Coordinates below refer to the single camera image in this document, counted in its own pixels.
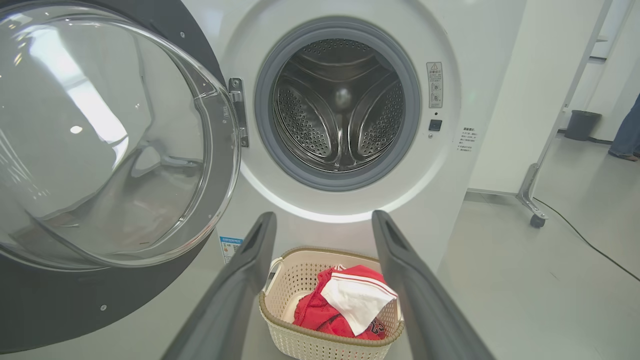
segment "jeans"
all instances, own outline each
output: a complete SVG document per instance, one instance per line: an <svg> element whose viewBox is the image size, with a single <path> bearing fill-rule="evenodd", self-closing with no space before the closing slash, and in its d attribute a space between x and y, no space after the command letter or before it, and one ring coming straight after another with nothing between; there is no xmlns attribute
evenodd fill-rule
<svg viewBox="0 0 640 360"><path fill-rule="evenodd" d="M622 121L609 152L612 155L622 157L640 152L640 95L638 95L634 107Z"/></svg>

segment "brown basket rim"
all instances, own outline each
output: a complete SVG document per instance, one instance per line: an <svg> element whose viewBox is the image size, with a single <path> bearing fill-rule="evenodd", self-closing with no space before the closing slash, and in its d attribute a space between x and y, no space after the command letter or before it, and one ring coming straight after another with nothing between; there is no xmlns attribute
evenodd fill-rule
<svg viewBox="0 0 640 360"><path fill-rule="evenodd" d="M354 256L356 258L361 258L361 259L365 259L365 260L372 260L372 261L379 262L378 259L372 258L370 256L361 255L361 254L355 254L353 252L347 252L347 251L343 251L343 250L334 250L334 249L327 249L327 248L320 248L320 247L297 247L295 249L291 249L291 250L285 252L284 254L282 254L282 259L286 258L287 256L289 256L291 254L294 254L295 252L299 252L299 251L328 252L328 253L331 253L331 254ZM315 330L311 330L311 329L306 329L304 327L293 325L292 323L288 323L288 322L286 322L284 320L278 319L273 314L271 314L269 312L269 310L267 310L267 305L265 303L265 297L266 297L266 294L264 293L264 291L260 291L260 294L259 294L260 311L262 312L262 314L264 315L264 317L267 320L269 320L271 323L273 323L273 324L275 324L275 325L277 325L279 327L283 327L283 328L285 328L287 330L290 330L290 331L293 331L293 332L297 332L297 333L300 333L300 334L303 334L303 335L307 335L307 336L310 336L310 337L315 338L315 339L326 340L326 341L331 341L331 342L334 342L334 343L340 343L340 344L345 344L345 345L361 346L361 347L384 347L384 346L392 344L395 340L397 340L400 337L400 335L402 335L402 331L404 330L404 321L400 320L400 321L398 321L398 326L396 327L396 330L392 334L387 336L384 340L363 340L363 339L345 338L343 336L325 334L323 332L319 332L319 331L315 331Z"/></svg>

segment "cable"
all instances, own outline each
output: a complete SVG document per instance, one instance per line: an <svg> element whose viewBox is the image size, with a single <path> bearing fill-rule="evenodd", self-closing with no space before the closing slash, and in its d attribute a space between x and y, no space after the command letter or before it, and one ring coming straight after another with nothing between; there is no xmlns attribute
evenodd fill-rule
<svg viewBox="0 0 640 360"><path fill-rule="evenodd" d="M553 210L554 213L560 215L560 217L567 223L569 224L569 226L578 234L578 236L580 236L584 242L587 243L587 245L589 245L593 250L597 251L600 253L600 255L604 256L605 258L609 259L609 261L611 261L612 263L616 264L619 268L621 268L622 270L624 270L627 274L631 275L635 280L640 281L640 279L635 276L634 274L632 274L629 270L625 269L624 267L622 267L622 265L618 264L615 260L613 260L612 258L610 258L609 256L607 256L607 254L605 254L604 252L598 250L595 246L593 246L590 242L587 241L587 239L584 238L584 236L582 234L580 234L580 231L578 231L578 229L575 228L575 226L573 226L569 220L567 220L564 216L562 216L562 214L560 214L560 212L558 212L558 210L552 208L551 206L547 205L547 203L545 203L544 201L538 199L537 197L534 197L533 199L535 199L536 201L540 201L542 204L544 204L546 207L548 207L549 209Z"/></svg>

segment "gray trash bin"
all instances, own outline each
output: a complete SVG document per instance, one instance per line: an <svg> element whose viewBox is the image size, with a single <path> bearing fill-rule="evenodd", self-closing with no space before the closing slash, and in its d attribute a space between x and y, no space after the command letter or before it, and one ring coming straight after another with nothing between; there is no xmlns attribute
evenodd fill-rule
<svg viewBox="0 0 640 360"><path fill-rule="evenodd" d="M593 131L593 127L602 117L601 114L588 111L572 110L569 126L564 133L565 138L586 141Z"/></svg>

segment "door hinge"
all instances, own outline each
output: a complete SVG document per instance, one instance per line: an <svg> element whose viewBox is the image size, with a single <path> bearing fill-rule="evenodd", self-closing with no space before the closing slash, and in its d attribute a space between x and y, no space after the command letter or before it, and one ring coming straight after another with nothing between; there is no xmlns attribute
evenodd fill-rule
<svg viewBox="0 0 640 360"><path fill-rule="evenodd" d="M244 88L242 79L229 79L229 97L234 103L234 109L238 116L238 126L240 127L240 145L249 147L249 130L246 127L246 109L244 108Z"/></svg>

